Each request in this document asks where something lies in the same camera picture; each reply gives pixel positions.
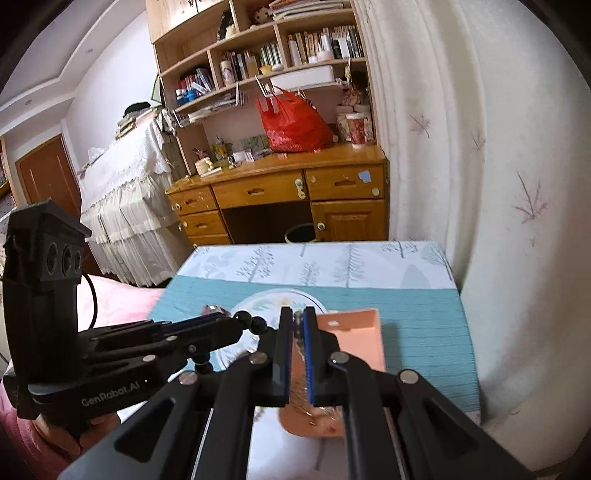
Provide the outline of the wooden bookshelf hutch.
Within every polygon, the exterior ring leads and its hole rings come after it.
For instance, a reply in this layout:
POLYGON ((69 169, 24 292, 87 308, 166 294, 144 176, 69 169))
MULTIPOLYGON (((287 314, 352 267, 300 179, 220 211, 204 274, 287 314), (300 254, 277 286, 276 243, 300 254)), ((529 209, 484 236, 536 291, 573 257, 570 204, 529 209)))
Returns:
POLYGON ((148 31, 186 172, 216 141, 202 124, 270 90, 341 88, 325 119, 367 110, 369 67, 351 1, 149 1, 148 31))

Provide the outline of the wooden desk with drawers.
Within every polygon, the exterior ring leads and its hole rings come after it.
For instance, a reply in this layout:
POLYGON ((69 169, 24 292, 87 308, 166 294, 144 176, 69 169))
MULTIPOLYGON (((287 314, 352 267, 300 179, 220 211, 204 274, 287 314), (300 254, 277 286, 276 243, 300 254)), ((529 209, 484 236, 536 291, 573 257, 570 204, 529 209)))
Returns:
POLYGON ((389 233, 388 174, 379 146, 338 144, 187 177, 166 194, 195 246, 280 243, 301 224, 315 240, 379 241, 389 233))

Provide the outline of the patterned white teal tablecloth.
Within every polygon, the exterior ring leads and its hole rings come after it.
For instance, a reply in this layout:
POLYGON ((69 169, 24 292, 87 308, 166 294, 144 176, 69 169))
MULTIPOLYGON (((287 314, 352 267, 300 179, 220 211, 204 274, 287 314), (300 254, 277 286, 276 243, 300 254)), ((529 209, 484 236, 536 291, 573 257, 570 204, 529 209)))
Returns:
POLYGON ((377 309, 386 368, 418 371, 472 420, 480 417, 468 322, 435 242, 200 246, 146 319, 180 321, 206 306, 279 323, 280 309, 377 309))

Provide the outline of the pink plastic tray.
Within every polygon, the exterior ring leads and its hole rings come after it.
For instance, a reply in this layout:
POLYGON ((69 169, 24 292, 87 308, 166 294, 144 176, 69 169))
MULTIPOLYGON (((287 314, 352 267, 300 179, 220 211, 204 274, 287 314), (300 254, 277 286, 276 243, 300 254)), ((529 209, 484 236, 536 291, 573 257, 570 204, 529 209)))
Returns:
MULTIPOLYGON (((381 319, 377 309, 321 313, 317 317, 318 326, 322 330, 335 334, 342 351, 363 359, 374 370, 386 371, 381 319)), ((295 348, 304 356, 303 348, 297 346, 297 343, 294 343, 293 351, 295 348)), ((344 424, 342 424, 342 436, 344 436, 344 424)))

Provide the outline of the waste bin under desk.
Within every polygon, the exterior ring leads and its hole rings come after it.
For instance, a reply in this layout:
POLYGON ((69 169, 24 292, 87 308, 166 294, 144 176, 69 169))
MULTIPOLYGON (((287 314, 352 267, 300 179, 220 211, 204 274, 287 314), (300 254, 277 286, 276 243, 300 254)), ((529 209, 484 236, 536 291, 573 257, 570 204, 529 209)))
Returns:
POLYGON ((284 241, 290 244, 304 244, 317 241, 314 224, 304 223, 291 227, 284 234, 284 241))

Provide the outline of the brown wooden door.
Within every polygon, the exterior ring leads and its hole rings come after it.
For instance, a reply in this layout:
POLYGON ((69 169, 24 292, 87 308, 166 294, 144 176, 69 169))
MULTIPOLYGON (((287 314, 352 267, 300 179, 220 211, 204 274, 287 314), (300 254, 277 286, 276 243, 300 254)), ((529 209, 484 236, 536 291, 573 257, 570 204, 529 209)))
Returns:
POLYGON ((81 194, 61 135, 34 148, 15 167, 27 204, 52 200, 80 219, 81 194))

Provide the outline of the white lace covered furniture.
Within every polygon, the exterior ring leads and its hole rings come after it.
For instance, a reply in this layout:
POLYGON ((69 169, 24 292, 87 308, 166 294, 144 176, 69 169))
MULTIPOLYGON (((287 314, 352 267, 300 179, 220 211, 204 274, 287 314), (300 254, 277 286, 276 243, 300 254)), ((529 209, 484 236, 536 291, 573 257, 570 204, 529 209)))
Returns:
POLYGON ((128 133, 87 156, 77 172, 81 223, 100 271, 139 287, 170 279, 191 247, 165 193, 186 173, 168 112, 144 111, 128 133))

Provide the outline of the red plastic bag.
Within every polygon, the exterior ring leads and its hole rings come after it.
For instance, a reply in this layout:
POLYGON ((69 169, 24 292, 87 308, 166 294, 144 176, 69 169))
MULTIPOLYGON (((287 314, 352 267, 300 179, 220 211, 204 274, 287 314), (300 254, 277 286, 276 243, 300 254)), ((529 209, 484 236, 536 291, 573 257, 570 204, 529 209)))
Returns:
POLYGON ((276 153, 315 152, 332 147, 332 130, 303 97, 280 89, 256 99, 259 118, 276 153))

